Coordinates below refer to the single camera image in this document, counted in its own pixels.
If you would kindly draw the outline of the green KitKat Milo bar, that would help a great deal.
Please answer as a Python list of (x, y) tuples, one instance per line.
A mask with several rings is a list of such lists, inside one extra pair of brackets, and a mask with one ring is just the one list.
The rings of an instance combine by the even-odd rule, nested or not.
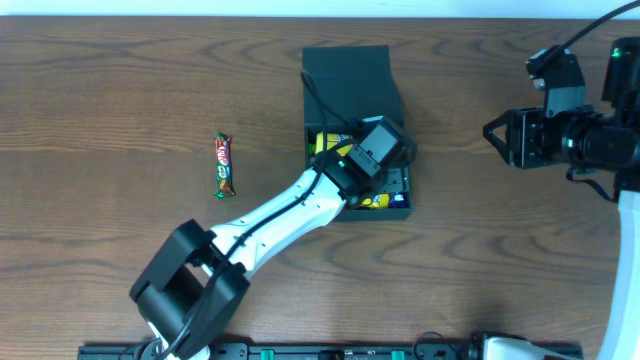
[(232, 137), (223, 133), (214, 134), (216, 150), (216, 192), (218, 199), (235, 196), (232, 182), (231, 143)]

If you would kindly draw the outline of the yellow plastic jar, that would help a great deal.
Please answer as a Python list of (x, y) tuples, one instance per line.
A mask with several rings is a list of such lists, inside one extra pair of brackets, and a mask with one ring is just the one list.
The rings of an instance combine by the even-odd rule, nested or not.
[(332, 149), (339, 143), (351, 139), (351, 135), (337, 134), (337, 133), (324, 133), (320, 132), (316, 135), (316, 143), (313, 154), (323, 152), (325, 149)]

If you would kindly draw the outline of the yellow Hacks candy bag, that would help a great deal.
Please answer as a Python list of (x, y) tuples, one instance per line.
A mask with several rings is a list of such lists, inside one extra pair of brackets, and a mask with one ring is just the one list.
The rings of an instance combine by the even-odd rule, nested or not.
[(367, 209), (387, 209), (391, 202), (391, 196), (389, 194), (378, 194), (372, 198), (366, 198), (360, 204), (361, 207)]

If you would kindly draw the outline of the blue Dairy Milk bar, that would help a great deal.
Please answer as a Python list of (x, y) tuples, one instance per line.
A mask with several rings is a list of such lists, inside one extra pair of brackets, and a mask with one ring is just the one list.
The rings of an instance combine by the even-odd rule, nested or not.
[(408, 200), (404, 193), (395, 192), (390, 195), (389, 208), (408, 208)]

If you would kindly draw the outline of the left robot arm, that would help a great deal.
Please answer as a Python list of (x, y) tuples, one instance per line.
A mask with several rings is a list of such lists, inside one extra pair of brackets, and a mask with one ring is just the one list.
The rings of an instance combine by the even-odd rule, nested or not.
[(250, 286), (251, 276), (306, 233), (359, 206), (388, 170), (415, 157), (405, 129), (385, 117), (360, 138), (318, 153), (293, 185), (233, 221), (176, 227), (129, 296), (154, 332), (157, 359), (207, 359)]

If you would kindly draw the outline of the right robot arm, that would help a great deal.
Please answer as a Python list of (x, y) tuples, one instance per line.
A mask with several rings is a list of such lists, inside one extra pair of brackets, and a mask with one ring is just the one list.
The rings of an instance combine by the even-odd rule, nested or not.
[(621, 240), (609, 320), (600, 359), (639, 356), (639, 40), (613, 42), (602, 99), (611, 115), (585, 102), (576, 55), (554, 46), (526, 63), (540, 107), (511, 109), (483, 127), (484, 138), (509, 165), (568, 165), (566, 178), (617, 205)]

